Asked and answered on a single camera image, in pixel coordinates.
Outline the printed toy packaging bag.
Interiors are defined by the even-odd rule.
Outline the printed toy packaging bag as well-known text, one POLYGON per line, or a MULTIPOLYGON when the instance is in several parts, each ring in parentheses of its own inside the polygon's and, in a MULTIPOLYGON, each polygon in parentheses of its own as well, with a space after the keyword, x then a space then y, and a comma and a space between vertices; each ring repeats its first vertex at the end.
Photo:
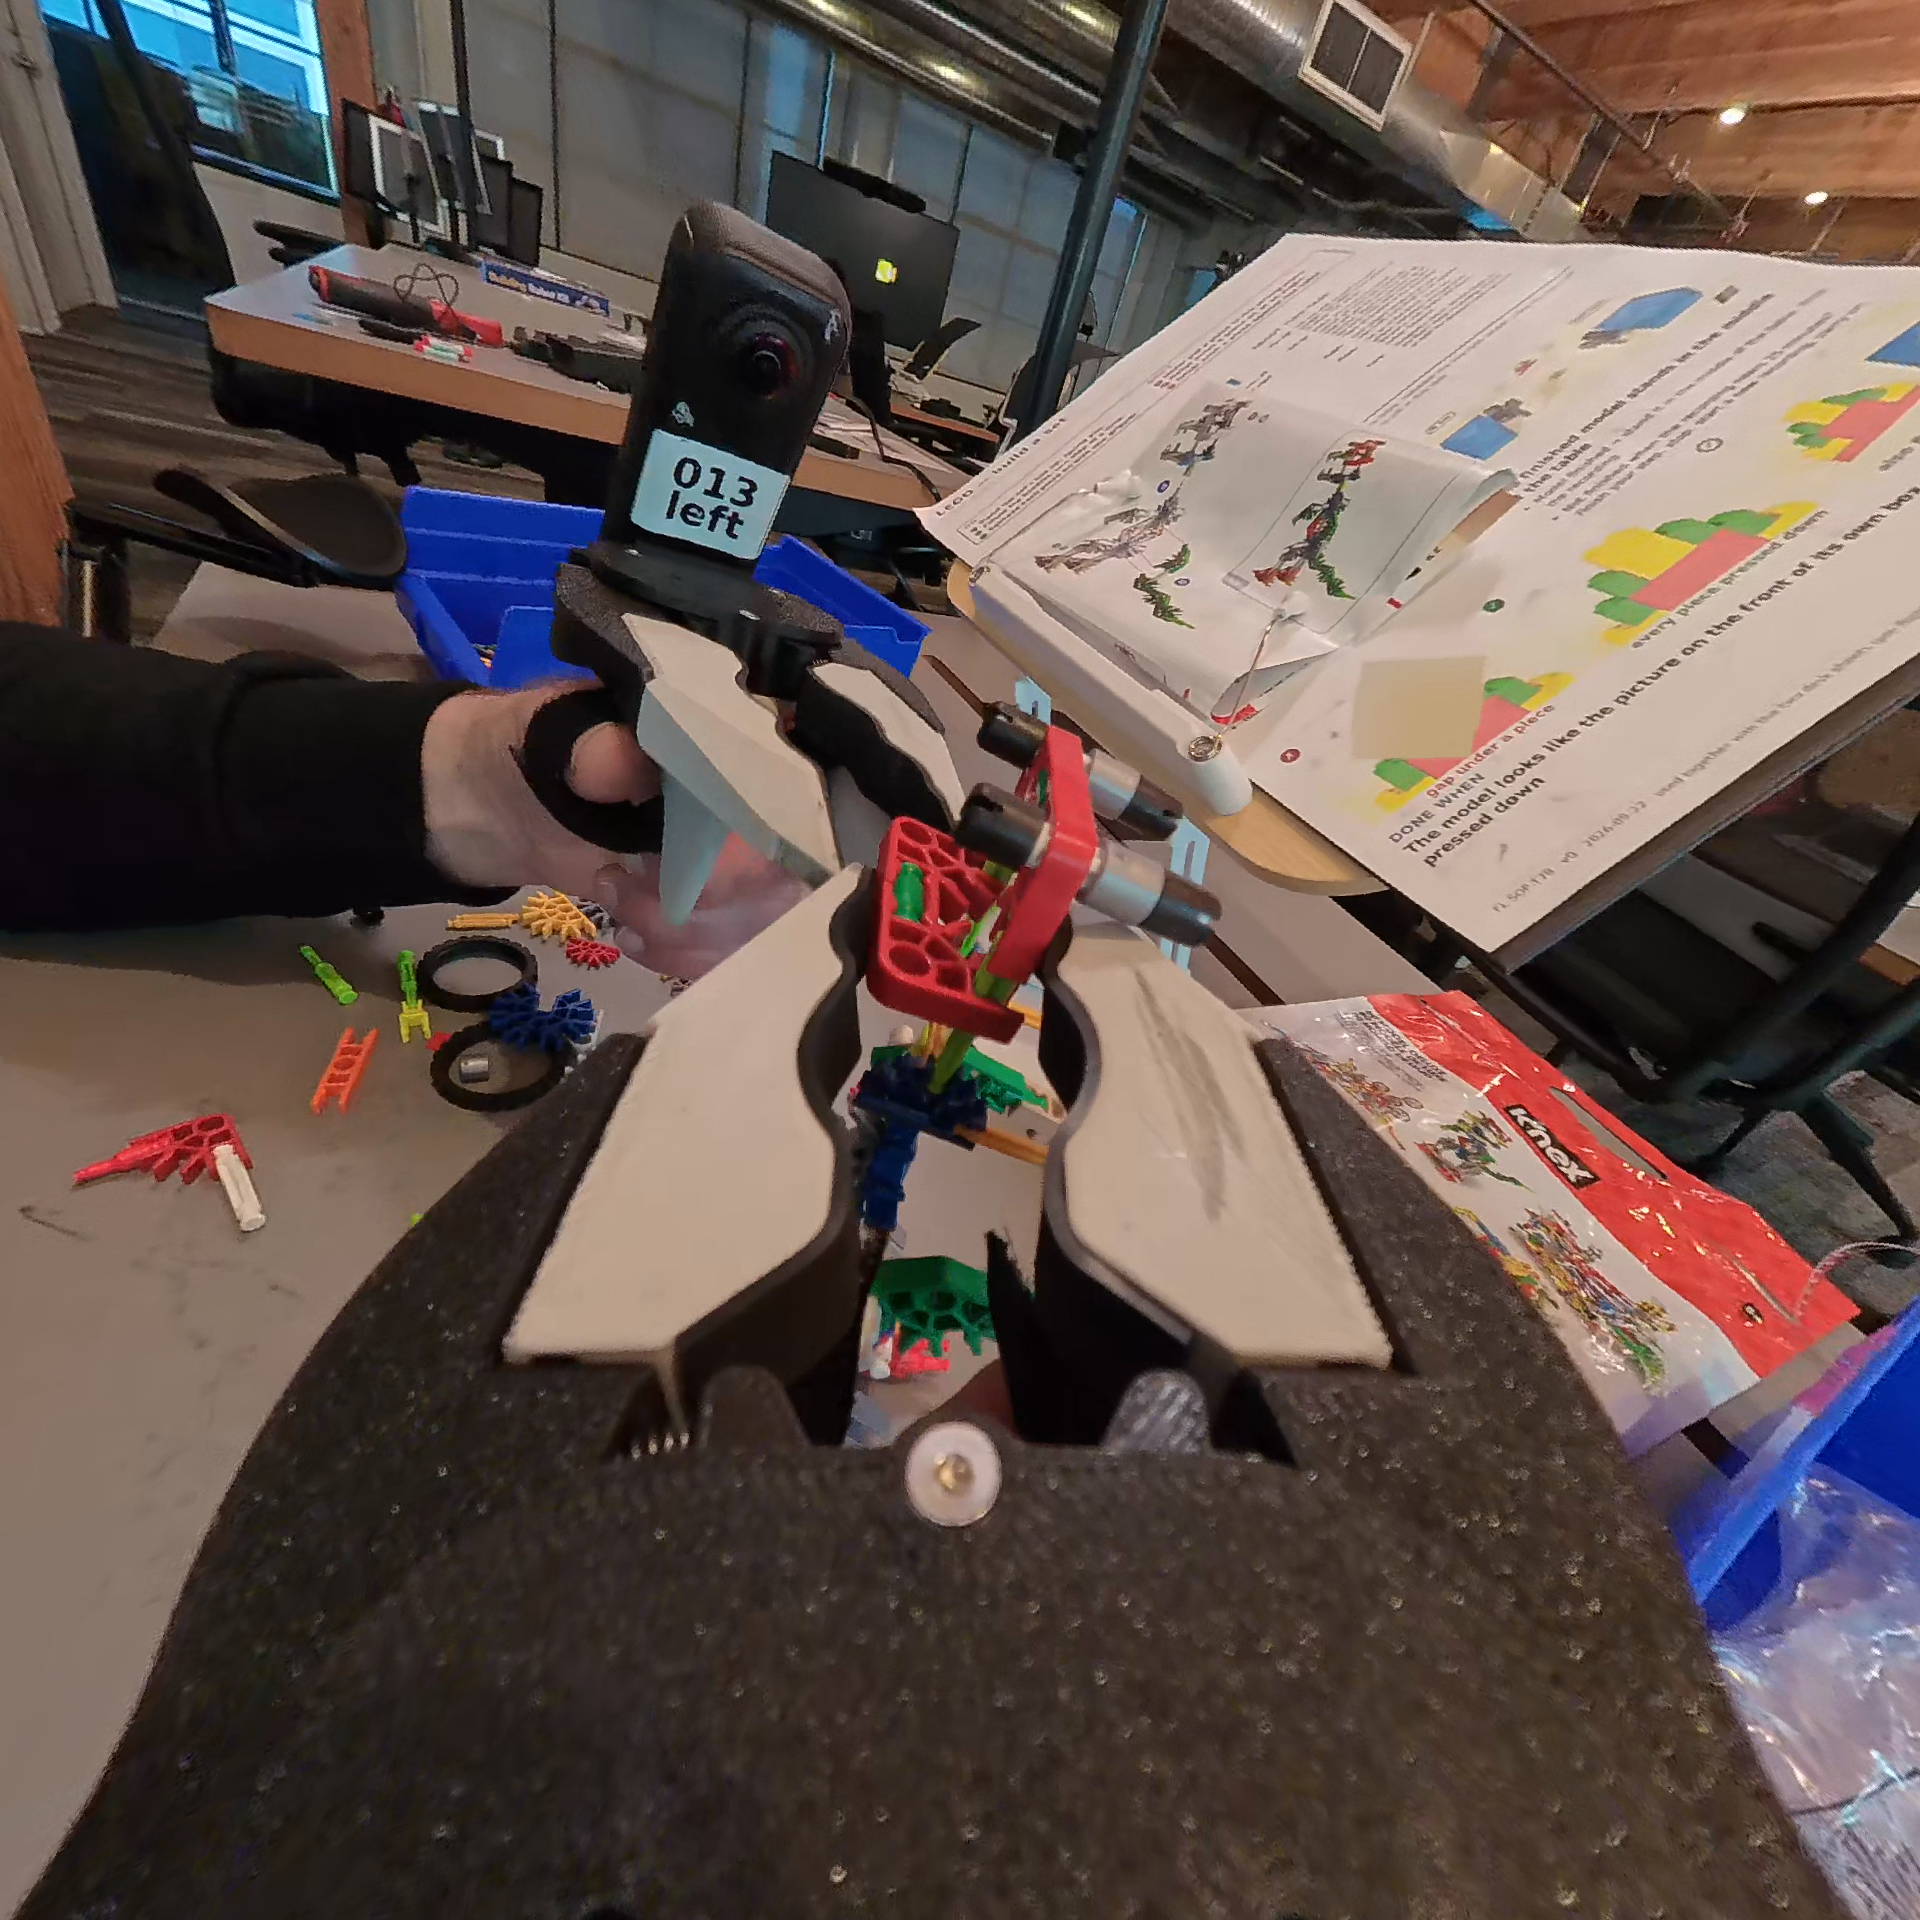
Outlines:
POLYGON ((1247 1020, 1293 1042, 1480 1239, 1633 1453, 1857 1320, 1762 1213, 1626 1130, 1461 992, 1247 1020))

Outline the black rubber tyre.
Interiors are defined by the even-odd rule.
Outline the black rubber tyre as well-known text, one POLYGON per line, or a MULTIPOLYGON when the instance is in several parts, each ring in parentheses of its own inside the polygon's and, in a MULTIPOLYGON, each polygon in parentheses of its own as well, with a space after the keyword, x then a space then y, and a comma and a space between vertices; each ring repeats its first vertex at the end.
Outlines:
POLYGON ((486 1024, 469 1024, 451 1036, 451 1040, 432 1053, 431 1085, 455 1110, 487 1117, 506 1117, 536 1106, 547 1095, 555 1093, 579 1061, 574 1053, 543 1053, 517 1046, 503 1046, 487 1032, 486 1024), (495 1078, 480 1088, 457 1085, 454 1078, 455 1061, 471 1052, 490 1052, 497 1063, 495 1078))
POLYGON ((495 1001, 519 990, 536 990, 537 981, 541 962, 534 950, 493 929, 459 929, 416 960, 418 999, 448 1012, 487 1014, 495 1001), (448 970, 469 962, 509 969, 513 978, 480 992, 451 986, 448 970))

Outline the red hand tool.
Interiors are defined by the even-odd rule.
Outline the red hand tool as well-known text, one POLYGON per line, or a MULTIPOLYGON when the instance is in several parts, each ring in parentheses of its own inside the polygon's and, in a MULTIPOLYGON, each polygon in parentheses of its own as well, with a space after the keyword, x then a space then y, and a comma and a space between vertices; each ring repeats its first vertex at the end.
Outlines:
POLYGON ((467 316, 445 298, 405 295, 395 286, 357 278, 321 264, 309 264, 304 274, 309 289, 319 298, 361 319, 405 328, 414 336, 432 332, 467 344, 503 346, 509 343, 497 319, 467 316))

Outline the clear plastic wrap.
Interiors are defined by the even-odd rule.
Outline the clear plastic wrap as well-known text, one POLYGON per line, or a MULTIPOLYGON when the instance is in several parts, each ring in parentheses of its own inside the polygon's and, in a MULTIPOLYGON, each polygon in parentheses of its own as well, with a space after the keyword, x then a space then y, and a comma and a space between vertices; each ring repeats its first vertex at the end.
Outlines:
POLYGON ((1781 1566, 1712 1632, 1745 1730, 1807 1852, 1862 1917, 1919 1914, 1919 1525, 1814 1471, 1781 1566))

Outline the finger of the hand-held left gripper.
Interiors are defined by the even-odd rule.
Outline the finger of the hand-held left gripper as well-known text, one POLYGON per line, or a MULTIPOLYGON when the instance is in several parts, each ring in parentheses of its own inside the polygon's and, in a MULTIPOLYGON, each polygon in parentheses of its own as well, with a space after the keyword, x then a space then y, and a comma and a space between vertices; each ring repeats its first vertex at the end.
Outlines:
POLYGON ((642 694, 633 721, 661 775, 661 880, 710 880, 729 837, 797 880, 845 866, 826 775, 742 684, 729 648, 649 615, 622 620, 642 694))
POLYGON ((886 664, 846 656, 801 669, 790 742, 886 821, 951 830, 967 802, 941 717, 886 664))

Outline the red corner connector assembly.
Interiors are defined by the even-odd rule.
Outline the red corner connector assembly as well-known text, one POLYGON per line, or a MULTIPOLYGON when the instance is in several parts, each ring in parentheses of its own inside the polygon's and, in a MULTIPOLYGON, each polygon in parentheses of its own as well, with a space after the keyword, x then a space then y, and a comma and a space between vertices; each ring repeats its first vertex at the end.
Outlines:
POLYGON ((267 1223, 253 1153, 226 1112, 208 1112, 135 1136, 109 1159, 77 1168, 72 1184, 81 1189, 133 1172, 151 1174, 159 1184, 213 1178, 241 1232, 259 1232, 267 1223))

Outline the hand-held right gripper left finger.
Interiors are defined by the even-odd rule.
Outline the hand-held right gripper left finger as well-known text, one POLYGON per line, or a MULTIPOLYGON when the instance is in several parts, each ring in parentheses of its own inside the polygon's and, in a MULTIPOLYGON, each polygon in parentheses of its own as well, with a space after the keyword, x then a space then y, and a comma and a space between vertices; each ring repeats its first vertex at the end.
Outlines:
POLYGON ((502 1346, 509 1361, 729 1365, 798 1382, 858 1330, 855 1072, 873 874, 846 869, 640 1040, 502 1346))

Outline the person's left hand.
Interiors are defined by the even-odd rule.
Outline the person's left hand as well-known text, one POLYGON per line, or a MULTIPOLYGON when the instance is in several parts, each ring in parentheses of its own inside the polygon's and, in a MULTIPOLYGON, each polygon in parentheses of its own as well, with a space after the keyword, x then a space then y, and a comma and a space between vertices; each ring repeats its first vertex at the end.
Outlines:
POLYGON ((522 773, 529 726, 565 692, 560 681, 471 689, 426 725, 424 842, 451 895, 551 886, 598 900, 613 944, 685 981, 717 969, 808 897, 803 880, 729 837, 689 918, 672 922, 659 890, 659 855, 613 853, 570 831, 522 773))

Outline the clear picture sleeve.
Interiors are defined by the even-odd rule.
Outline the clear picture sleeve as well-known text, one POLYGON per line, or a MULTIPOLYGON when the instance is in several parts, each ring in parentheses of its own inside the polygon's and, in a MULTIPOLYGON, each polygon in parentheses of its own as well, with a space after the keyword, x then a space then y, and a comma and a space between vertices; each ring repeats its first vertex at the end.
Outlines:
POLYGON ((1510 469, 1211 381, 1154 400, 992 560, 1141 684, 1233 726, 1519 501, 1510 469))

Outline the colourful construction toy model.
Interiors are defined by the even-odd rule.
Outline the colourful construction toy model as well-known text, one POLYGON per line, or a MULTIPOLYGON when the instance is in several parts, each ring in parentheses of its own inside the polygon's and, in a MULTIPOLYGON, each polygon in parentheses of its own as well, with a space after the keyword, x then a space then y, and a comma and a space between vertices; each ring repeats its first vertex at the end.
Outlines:
POLYGON ((950 1332, 973 1352, 992 1336, 984 1272, 945 1255, 889 1260, 889 1246, 923 1140, 1046 1161, 1026 1114, 1065 1108, 1002 1052, 1042 1022, 1021 993, 1071 911, 1141 929, 1171 957, 1222 917, 1197 873, 1136 853, 1189 837, 1183 804, 1136 768, 1016 703, 989 708, 976 742, 1016 786, 974 786, 951 830, 899 817, 881 841, 867 986, 906 1024, 848 1095, 873 1377, 943 1374, 950 1332))

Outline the white and blue document stand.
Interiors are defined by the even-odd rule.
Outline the white and blue document stand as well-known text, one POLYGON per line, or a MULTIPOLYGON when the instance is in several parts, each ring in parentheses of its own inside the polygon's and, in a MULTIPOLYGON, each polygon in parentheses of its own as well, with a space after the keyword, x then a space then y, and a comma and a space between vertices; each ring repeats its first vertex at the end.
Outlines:
MULTIPOLYGON (((950 564, 947 591, 959 613, 973 621, 967 569, 973 564, 960 560, 950 564)), ((1197 817, 1187 807, 1184 813, 1211 837, 1222 838, 1256 873, 1281 886, 1315 895, 1365 895, 1384 888, 1376 874, 1365 871, 1352 855, 1337 850, 1322 831, 1307 828, 1257 784, 1254 804, 1242 813, 1230 817, 1197 817)))

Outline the blue snowflake connector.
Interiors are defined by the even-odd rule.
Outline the blue snowflake connector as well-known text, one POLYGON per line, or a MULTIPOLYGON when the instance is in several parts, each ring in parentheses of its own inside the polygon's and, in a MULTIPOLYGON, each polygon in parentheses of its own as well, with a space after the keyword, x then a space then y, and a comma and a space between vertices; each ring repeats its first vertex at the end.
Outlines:
POLYGON ((560 1055, 587 1049, 598 1040, 602 1014, 581 990, 560 992, 545 1002, 537 986, 523 983, 490 1001, 486 1026, 509 1049, 560 1055))

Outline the white instruction board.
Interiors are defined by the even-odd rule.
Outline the white instruction board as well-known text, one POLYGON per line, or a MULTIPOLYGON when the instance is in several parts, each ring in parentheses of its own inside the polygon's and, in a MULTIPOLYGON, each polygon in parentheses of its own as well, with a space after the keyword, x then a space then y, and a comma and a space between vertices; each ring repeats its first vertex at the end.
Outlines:
POLYGON ((1504 948, 1917 661, 1917 266, 1297 230, 921 521, 973 566, 1203 384, 1515 472, 1368 639, 1226 726, 1504 948))

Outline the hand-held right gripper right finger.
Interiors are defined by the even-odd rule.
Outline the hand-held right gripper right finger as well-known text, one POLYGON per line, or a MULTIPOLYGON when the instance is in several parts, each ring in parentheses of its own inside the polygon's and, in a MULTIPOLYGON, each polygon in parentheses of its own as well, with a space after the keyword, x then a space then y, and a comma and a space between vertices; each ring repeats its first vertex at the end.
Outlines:
POLYGON ((1248 1022, 1144 934, 1071 927, 1046 965, 1040 1302, 1099 1361, 1263 1369, 1395 1358, 1248 1022))

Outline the black computer monitor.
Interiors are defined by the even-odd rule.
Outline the black computer monitor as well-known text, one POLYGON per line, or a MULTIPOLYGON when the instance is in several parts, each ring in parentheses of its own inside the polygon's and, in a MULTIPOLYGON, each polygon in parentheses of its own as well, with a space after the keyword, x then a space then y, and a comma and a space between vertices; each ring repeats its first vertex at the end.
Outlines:
POLYGON ((770 157, 763 221, 840 264, 855 311, 881 316, 888 344, 921 346, 945 324, 959 224, 870 193, 790 153, 770 157))

